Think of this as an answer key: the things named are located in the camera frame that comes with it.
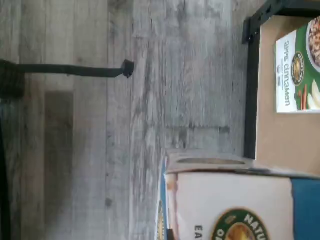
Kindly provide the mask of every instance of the wooden floor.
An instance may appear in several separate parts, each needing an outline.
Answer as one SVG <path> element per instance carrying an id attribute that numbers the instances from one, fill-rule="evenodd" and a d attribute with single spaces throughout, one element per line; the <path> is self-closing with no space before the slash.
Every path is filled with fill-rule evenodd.
<path id="1" fill-rule="evenodd" d="M 0 58 L 119 67 L 27 76 L 1 104 L 14 240 L 151 240 L 164 148 L 241 156 L 247 46 L 263 0 L 0 0 Z"/>

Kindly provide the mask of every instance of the black metal leg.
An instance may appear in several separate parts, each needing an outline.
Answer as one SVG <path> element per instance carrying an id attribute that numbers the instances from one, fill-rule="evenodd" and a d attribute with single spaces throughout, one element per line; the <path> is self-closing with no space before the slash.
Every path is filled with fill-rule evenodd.
<path id="1" fill-rule="evenodd" d="M 244 156 L 249 159 L 256 158 L 259 47 L 260 33 L 258 32 L 250 41 L 248 48 L 244 124 Z"/>
<path id="2" fill-rule="evenodd" d="M 6 165 L 5 146 L 0 123 L 0 211 L 1 211 L 1 237 L 3 240 L 11 239 L 11 210 L 9 201 L 8 175 Z"/>

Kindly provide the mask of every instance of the brand logo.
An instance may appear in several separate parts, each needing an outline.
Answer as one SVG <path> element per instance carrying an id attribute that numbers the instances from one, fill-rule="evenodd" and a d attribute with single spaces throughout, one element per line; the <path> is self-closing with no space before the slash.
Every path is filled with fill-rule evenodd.
<path id="1" fill-rule="evenodd" d="M 164 212 L 162 209 L 162 201 L 159 203 L 158 208 L 158 224 L 157 224 L 157 240 L 165 240 L 165 222 L 164 222 Z"/>
<path id="2" fill-rule="evenodd" d="M 304 57 L 300 52 L 297 52 L 292 60 L 292 66 L 291 66 L 291 76 L 294 85 L 298 86 L 301 84 L 302 79 L 304 78 L 304 72 L 305 72 L 305 62 Z"/>
<path id="3" fill-rule="evenodd" d="M 264 223 L 253 212 L 235 208 L 225 212 L 215 224 L 211 240 L 269 240 Z"/>

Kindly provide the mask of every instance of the brown cardboard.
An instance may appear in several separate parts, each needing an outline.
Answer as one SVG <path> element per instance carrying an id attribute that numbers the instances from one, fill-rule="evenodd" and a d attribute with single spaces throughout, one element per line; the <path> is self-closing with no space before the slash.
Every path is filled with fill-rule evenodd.
<path id="1" fill-rule="evenodd" d="M 269 167 L 320 174 L 320 114 L 276 113 L 274 44 L 309 22 L 274 16 L 260 31 L 256 160 Z"/>

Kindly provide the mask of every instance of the apple cinnamon cereal box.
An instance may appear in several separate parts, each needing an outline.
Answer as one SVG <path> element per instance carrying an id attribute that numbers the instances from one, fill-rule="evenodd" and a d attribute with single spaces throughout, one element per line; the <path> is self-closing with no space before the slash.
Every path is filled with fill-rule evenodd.
<path id="1" fill-rule="evenodd" d="M 156 213 L 156 240 L 320 239 L 320 181 L 252 160 L 172 150 Z"/>
<path id="2" fill-rule="evenodd" d="M 320 113 L 320 17 L 275 44 L 276 111 Z"/>

